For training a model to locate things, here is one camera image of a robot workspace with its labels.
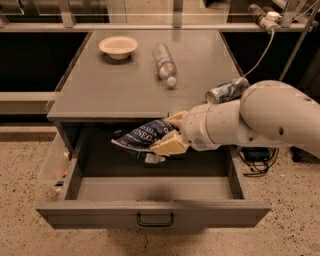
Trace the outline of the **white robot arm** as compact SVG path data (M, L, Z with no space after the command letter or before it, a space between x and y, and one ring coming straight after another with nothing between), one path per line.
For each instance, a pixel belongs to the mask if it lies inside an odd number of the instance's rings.
M279 81L257 82L238 100L197 105L167 121L177 129L150 146L157 155L237 145L294 146L320 157L320 104Z

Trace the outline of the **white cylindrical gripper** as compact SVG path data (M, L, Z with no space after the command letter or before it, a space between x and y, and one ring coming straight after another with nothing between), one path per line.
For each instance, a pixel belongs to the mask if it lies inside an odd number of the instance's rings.
M215 144L209 137L206 128L206 117L210 104L202 104L191 110L180 111L165 119L172 126L179 128L181 134L173 130L154 142L149 149L156 155L170 156L184 154L189 146L197 151L216 150Z

